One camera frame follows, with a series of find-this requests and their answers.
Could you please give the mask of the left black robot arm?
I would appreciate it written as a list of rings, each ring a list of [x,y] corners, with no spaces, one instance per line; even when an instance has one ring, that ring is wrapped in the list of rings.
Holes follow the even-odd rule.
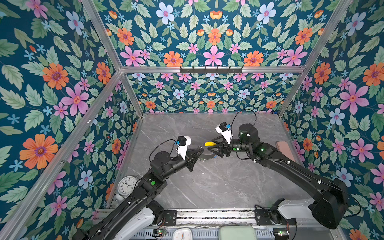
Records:
[[[184,168],[193,171],[203,152],[203,148],[189,149],[185,157],[177,155],[173,158],[166,151],[158,152],[150,163],[151,168],[139,180],[133,192],[98,224],[89,230],[78,230],[72,239],[112,240],[143,208],[153,207],[154,216],[158,215],[161,206],[155,198],[167,186],[166,179]]]

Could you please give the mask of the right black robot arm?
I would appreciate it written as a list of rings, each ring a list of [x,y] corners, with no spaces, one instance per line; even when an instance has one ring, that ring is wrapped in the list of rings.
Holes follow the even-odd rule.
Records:
[[[274,224],[299,218],[315,220],[332,230],[338,227],[349,207],[343,181],[330,181],[292,161],[276,147],[262,142],[252,124],[242,124],[237,139],[226,122],[217,125],[216,131],[219,137],[212,140],[214,146],[208,148],[210,152],[221,158],[229,157],[231,153],[246,153],[248,160],[281,174],[310,195],[305,200],[278,199],[269,209]]]

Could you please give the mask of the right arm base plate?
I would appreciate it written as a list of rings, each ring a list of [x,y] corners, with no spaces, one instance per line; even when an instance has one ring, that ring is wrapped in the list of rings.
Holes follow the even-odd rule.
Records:
[[[259,226],[295,226],[295,219],[285,219],[278,211],[272,211],[265,209],[254,209],[255,219]]]

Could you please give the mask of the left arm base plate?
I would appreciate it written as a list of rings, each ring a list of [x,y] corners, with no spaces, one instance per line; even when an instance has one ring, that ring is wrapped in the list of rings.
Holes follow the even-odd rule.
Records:
[[[155,226],[175,226],[177,222],[178,211],[177,210],[165,210],[162,211],[154,221]]]

